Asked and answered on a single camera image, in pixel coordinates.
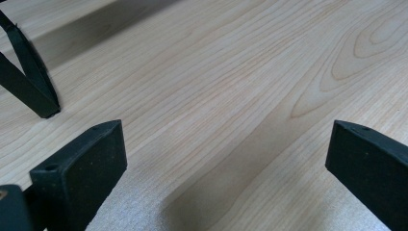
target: light wood surface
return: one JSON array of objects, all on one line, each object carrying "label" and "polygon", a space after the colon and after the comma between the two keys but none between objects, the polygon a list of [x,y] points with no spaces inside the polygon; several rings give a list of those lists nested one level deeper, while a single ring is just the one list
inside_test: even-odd
[{"label": "light wood surface", "polygon": [[122,119],[129,166],[88,230],[387,230],[324,161],[334,119],[408,143],[407,1],[0,8],[63,106],[40,119],[0,89],[0,184],[27,188],[32,167]]}]

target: wood grain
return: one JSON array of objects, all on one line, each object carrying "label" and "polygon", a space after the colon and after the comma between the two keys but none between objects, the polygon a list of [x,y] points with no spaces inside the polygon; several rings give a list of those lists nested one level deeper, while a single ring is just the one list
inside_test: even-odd
[{"label": "wood grain", "polygon": [[[63,111],[0,89],[0,184],[120,118],[88,230],[387,230],[324,167],[334,119],[408,143],[403,0],[10,1]],[[16,58],[5,34],[0,50]]]}]

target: black plastic part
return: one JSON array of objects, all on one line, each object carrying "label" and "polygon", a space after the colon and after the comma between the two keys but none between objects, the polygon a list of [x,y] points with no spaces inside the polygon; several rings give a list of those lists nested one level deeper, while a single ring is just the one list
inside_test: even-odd
[{"label": "black plastic part", "polygon": [[0,11],[0,26],[6,31],[25,75],[0,53],[0,85],[40,117],[57,114],[61,107],[46,68],[32,44]]},{"label": "black plastic part", "polygon": [[127,167],[120,120],[99,124],[30,171],[46,226],[85,230]]},{"label": "black plastic part", "polygon": [[407,146],[337,120],[326,167],[389,228],[408,230]]},{"label": "black plastic part", "polygon": [[24,194],[17,185],[0,186],[0,230],[34,231]]}]

